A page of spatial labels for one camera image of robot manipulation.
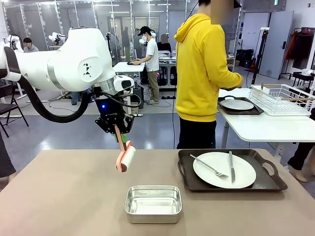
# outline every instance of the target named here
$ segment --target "white plate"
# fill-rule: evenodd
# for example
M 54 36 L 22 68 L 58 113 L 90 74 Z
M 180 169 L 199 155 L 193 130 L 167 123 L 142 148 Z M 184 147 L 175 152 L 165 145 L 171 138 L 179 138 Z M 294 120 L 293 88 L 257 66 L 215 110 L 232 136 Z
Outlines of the white plate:
M 215 172 L 204 166 L 202 163 L 194 160 L 193 169 L 195 173 L 207 183 L 220 188 L 246 188 L 253 184 L 256 180 L 256 171 L 244 159 L 233 155 L 233 165 L 235 170 L 235 183 L 231 181 L 231 169 L 228 153 L 209 152 L 198 156 L 212 168 L 220 173 L 227 175 L 227 179 L 221 179 L 216 176 Z
M 250 110 L 254 108 L 254 105 L 250 102 L 237 100 L 237 99 L 227 99 L 221 102 L 221 105 L 234 110 Z

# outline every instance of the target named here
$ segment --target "red garment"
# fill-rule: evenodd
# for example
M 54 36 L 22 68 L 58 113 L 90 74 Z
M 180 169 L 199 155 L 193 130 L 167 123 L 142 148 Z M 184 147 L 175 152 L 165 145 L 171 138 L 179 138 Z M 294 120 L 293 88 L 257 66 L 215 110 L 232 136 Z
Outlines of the red garment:
M 292 56 L 292 51 L 294 49 L 298 33 L 299 32 L 295 31 L 293 34 L 290 35 L 291 39 L 290 39 L 290 43 L 289 43 L 289 46 L 287 48 L 287 51 L 285 53 L 284 60 L 294 59 Z

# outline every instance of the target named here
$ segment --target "folding chair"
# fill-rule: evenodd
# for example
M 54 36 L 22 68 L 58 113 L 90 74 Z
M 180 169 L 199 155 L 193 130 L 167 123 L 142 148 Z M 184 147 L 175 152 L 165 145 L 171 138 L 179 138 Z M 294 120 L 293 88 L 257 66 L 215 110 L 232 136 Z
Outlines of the folding chair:
M 18 117 L 12 121 L 9 122 L 9 119 L 10 119 L 10 113 L 11 111 L 15 110 L 15 109 L 19 109 L 21 115 L 22 115 L 22 118 L 24 119 L 27 127 L 29 126 L 29 124 L 27 123 L 19 105 L 17 104 L 16 100 L 14 99 L 14 92 L 15 92 L 15 87 L 13 85 L 6 85 L 6 86 L 3 86 L 3 87 L 0 87 L 0 98 L 2 97 L 5 97 L 5 96 L 9 96 L 9 95 L 12 95 L 12 98 L 11 98 L 11 103 L 0 103 L 0 115 L 3 115 L 5 113 L 8 113 L 8 116 L 4 117 L 4 118 L 1 118 L 0 119 L 0 125 L 2 127 L 2 129 L 4 130 L 6 136 L 9 138 L 9 135 L 8 133 L 6 132 L 5 128 L 4 128 L 4 125 L 8 125 L 9 123 L 21 118 L 21 117 Z M 6 123 L 5 124 L 2 124 L 1 120 L 5 119 L 6 118 Z

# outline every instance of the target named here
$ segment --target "white dish rack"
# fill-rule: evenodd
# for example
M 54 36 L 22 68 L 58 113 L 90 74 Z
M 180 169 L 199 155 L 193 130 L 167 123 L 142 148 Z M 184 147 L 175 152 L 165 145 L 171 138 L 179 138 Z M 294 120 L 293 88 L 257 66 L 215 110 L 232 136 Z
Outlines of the white dish rack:
M 289 85 L 253 85 L 249 100 L 270 116 L 308 116 L 315 96 Z

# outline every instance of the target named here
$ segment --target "brown table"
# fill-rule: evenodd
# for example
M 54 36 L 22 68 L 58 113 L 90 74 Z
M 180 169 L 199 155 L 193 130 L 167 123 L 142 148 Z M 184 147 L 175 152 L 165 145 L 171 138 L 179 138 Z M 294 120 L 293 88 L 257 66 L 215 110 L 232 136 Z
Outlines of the brown table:
M 42 152 L 0 192 L 0 236 L 313 235 L 315 200 L 266 151 L 288 189 L 280 193 L 186 191 L 177 150 L 138 150 L 126 173 L 119 150 Z M 134 185 L 175 185 L 183 214 L 175 225 L 133 225 L 124 210 Z

